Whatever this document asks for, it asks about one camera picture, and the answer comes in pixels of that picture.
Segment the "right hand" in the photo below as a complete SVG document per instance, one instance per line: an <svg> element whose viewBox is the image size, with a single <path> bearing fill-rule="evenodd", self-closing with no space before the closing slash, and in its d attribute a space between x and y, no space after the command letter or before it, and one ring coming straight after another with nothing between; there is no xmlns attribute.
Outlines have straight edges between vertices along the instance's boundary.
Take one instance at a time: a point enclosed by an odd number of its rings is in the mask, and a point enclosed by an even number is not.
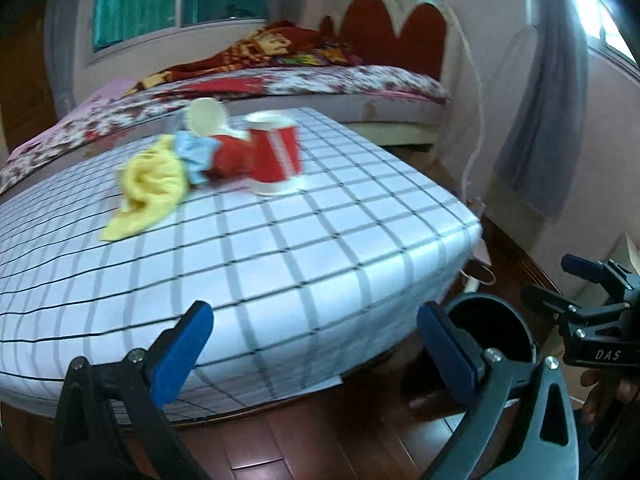
<svg viewBox="0 0 640 480"><path fill-rule="evenodd" d="M591 424L613 401L634 403L639 401L639 385L626 376L614 376L606 370L585 370L580 376L582 388L589 388L582 404L582 420Z"/></svg>

